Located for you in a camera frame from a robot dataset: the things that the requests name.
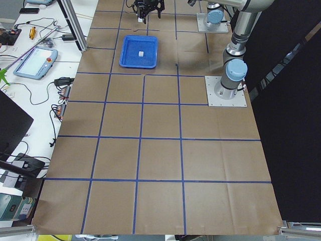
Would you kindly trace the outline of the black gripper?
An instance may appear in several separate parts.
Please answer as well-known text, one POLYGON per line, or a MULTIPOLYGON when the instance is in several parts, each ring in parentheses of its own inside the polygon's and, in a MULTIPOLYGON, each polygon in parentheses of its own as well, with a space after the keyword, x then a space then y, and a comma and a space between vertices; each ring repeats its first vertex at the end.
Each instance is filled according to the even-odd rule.
POLYGON ((137 17, 143 19, 143 23, 146 24, 146 16, 149 12, 156 10, 158 18, 161 18, 161 12, 165 9, 165 2, 163 0, 134 1, 131 7, 137 12, 137 17))

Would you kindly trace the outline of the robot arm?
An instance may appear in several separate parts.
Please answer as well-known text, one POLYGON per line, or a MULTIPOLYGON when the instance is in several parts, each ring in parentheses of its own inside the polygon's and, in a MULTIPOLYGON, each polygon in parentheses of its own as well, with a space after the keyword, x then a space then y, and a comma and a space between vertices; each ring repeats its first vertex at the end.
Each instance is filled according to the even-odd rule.
MULTIPOLYGON (((160 19, 162 11, 165 10, 165 1, 134 1, 131 5, 126 4, 128 8, 132 8, 137 16, 138 22, 146 24, 146 18, 150 12, 156 11, 160 19)), ((221 23, 224 17, 224 7, 215 2, 208 2, 206 13, 206 23, 218 24, 221 23)))
POLYGON ((239 11, 231 42, 223 52, 224 74, 214 87, 214 92, 219 98, 230 100, 238 92, 238 86, 248 71, 243 61, 245 45, 258 14, 269 8, 272 3, 273 1, 208 1, 208 13, 220 11, 223 6, 235 7, 239 11))

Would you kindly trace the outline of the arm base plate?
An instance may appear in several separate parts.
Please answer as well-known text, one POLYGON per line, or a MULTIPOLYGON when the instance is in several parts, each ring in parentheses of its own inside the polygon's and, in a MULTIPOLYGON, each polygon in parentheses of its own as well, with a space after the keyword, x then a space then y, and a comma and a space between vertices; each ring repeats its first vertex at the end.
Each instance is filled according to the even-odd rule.
POLYGON ((221 76, 205 76, 205 86, 209 107, 247 107, 242 83, 234 90, 221 85, 221 76))
POLYGON ((214 34, 227 34, 229 33, 227 22, 225 17, 220 23, 212 24, 207 22, 207 14, 206 13, 197 13, 197 25, 199 33, 214 33, 214 34))

